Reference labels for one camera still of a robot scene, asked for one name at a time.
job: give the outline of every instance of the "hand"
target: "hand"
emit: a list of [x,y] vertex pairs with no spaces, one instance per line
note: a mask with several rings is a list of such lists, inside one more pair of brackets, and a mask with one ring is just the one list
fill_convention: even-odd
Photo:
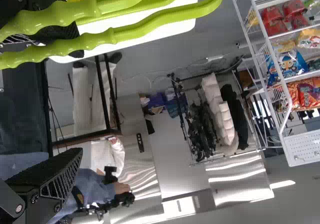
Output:
[[112,145],[116,144],[119,141],[119,138],[114,136],[108,139]]
[[116,195],[130,192],[130,186],[124,183],[114,183],[114,189]]

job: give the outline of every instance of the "snack bag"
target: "snack bag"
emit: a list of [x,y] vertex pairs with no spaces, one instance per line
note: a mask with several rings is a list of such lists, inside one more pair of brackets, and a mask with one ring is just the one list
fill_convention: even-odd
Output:
[[288,31],[285,23],[282,20],[274,20],[274,21],[265,23],[265,29],[266,29],[266,32],[268,33],[268,36],[273,36],[273,35]]
[[298,29],[309,26],[309,23],[302,13],[297,13],[292,16],[291,26],[292,29]]
[[254,10],[251,10],[251,12],[248,14],[247,20],[244,23],[246,24],[247,28],[259,25],[257,15]]
[[316,28],[302,30],[296,45],[300,48],[320,48],[320,30]]
[[273,42],[271,44],[276,54],[289,52],[296,46],[296,42],[294,42],[293,40]]
[[265,8],[261,13],[261,18],[264,23],[269,23],[270,21],[283,19],[283,15],[276,6],[271,6]]
[[319,77],[301,80],[298,85],[298,98],[300,111],[310,110],[320,105],[320,79]]
[[309,59],[306,63],[309,68],[309,72],[320,69],[320,57]]
[[[309,70],[304,58],[295,49],[290,52],[278,54],[277,59],[284,78],[296,76],[304,72],[308,72]],[[268,79],[268,87],[271,87],[275,85],[276,82],[279,82],[279,76],[271,56],[266,59],[266,63],[268,73],[270,75]]]
[[299,85],[298,81],[291,82],[291,83],[287,84],[289,94],[292,99],[292,111],[296,111],[296,110],[300,109],[298,85]]
[[302,13],[306,8],[301,0],[290,0],[283,4],[282,9],[285,16],[285,22],[289,22],[294,14]]

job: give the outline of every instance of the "cable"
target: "cable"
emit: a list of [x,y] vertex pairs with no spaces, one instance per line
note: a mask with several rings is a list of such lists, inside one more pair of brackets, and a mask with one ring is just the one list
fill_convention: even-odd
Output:
[[[48,76],[46,70],[47,70],[47,64],[45,64],[45,74],[46,74],[46,76]],[[65,137],[64,137],[64,134],[62,133],[62,129],[61,129],[59,120],[58,120],[58,118],[57,118],[57,116],[56,116],[56,113],[55,113],[55,111],[54,111],[54,109],[53,109],[53,106],[52,106],[52,103],[51,103],[51,100],[50,100],[50,96],[49,96],[49,95],[48,95],[48,101],[49,101],[49,104],[50,104],[50,107],[51,107],[51,112],[52,112],[52,121],[53,121],[53,126],[54,126],[54,133],[56,134],[55,139],[57,140],[57,133],[56,133],[56,128],[55,128],[55,120],[56,120],[56,122],[57,122],[57,124],[58,124],[58,127],[59,127],[59,130],[60,130],[60,133],[61,133],[61,136],[62,136],[62,139],[64,140]]]
[[52,107],[50,108],[50,111],[51,111],[51,115],[52,115],[52,121],[53,121],[53,128],[54,128],[55,140],[57,141],[57,140],[58,140],[57,130],[56,130],[56,124],[55,124],[55,119],[54,119],[54,113],[52,112]]

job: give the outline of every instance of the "red snack bag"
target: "red snack bag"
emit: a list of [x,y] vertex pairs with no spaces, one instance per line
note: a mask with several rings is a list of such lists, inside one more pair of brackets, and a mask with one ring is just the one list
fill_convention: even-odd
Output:
[[291,21],[293,14],[302,13],[306,8],[301,0],[290,0],[283,4],[282,9],[285,16],[285,22],[289,22]]
[[299,82],[291,82],[287,84],[290,97],[292,99],[292,111],[296,111],[300,109],[300,102],[299,102],[299,94],[298,94],[298,84]]
[[291,26],[292,29],[297,29],[307,27],[309,23],[302,13],[296,13],[292,16]]
[[261,17],[264,23],[269,23],[273,20],[283,19],[284,16],[276,6],[271,6],[262,11]]
[[285,23],[282,20],[274,20],[269,23],[265,23],[265,29],[268,33],[268,36],[273,36],[288,31]]

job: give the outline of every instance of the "robotic arm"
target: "robotic arm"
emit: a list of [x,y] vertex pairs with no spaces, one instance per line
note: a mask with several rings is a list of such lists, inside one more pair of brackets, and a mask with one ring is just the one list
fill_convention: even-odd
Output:
[[73,148],[0,180],[1,224],[46,224],[66,203],[82,160]]

